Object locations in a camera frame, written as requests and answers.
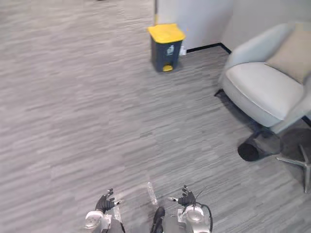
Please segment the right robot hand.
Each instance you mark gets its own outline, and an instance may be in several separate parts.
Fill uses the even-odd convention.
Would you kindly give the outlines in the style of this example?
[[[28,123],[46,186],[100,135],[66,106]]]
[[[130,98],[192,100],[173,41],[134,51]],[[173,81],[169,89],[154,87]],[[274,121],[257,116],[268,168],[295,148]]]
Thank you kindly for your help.
[[[182,197],[180,198],[173,198],[168,197],[168,200],[177,202],[178,204],[182,206],[188,206],[188,205],[195,205],[196,204],[196,197],[194,196],[193,192],[188,189],[187,185],[184,185],[182,188]]]

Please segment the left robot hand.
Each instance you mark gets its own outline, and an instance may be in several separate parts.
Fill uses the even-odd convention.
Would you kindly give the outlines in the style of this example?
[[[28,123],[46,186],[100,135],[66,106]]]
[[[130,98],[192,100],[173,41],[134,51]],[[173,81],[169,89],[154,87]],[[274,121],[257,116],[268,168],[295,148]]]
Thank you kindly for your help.
[[[97,201],[95,210],[101,211],[104,214],[106,211],[109,211],[114,207],[116,207],[117,205],[120,205],[123,202],[123,200],[115,200],[115,198],[111,197],[113,194],[114,194],[113,188],[108,189],[107,193],[102,195]]]

